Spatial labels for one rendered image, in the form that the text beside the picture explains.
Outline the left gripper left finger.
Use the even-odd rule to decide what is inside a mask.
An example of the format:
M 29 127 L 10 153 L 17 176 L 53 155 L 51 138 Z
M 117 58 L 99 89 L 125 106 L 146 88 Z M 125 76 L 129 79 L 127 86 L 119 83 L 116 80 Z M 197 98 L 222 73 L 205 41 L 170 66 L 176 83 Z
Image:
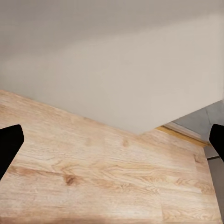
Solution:
M 20 124 L 0 129 L 0 180 L 24 143 Z

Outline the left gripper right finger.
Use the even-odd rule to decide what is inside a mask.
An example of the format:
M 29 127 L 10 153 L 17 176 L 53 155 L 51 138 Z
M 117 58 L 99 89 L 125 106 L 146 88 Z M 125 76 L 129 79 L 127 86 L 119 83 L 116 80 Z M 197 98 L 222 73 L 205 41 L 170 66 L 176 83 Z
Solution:
M 209 140 L 224 162 L 224 126 L 214 124 L 210 132 Z

